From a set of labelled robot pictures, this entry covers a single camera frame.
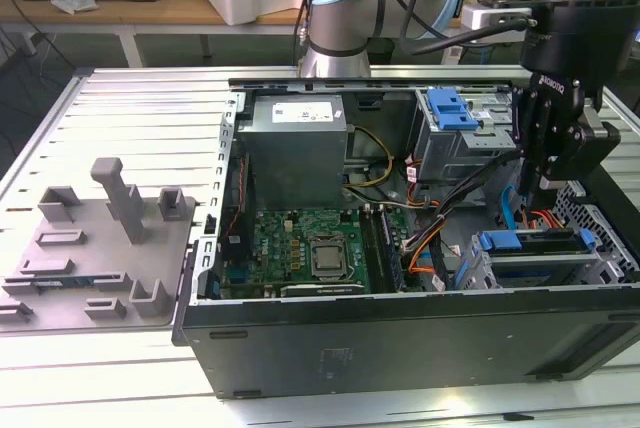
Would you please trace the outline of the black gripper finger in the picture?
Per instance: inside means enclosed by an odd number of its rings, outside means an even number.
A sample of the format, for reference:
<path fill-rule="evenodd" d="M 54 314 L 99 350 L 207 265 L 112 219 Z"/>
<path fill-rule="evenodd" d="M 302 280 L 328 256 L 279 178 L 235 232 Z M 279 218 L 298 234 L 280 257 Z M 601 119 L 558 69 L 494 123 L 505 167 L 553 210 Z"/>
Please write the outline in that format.
<path fill-rule="evenodd" d="M 545 138 L 539 168 L 541 189 L 560 189 L 587 177 L 620 143 L 620 131 L 597 112 L 583 112 L 566 129 Z"/>
<path fill-rule="evenodd" d="M 513 90 L 513 138 L 522 158 L 517 191 L 527 203 L 537 203 L 539 198 L 540 167 L 546 160 L 549 115 L 550 103 L 537 91 L 520 87 Z"/>

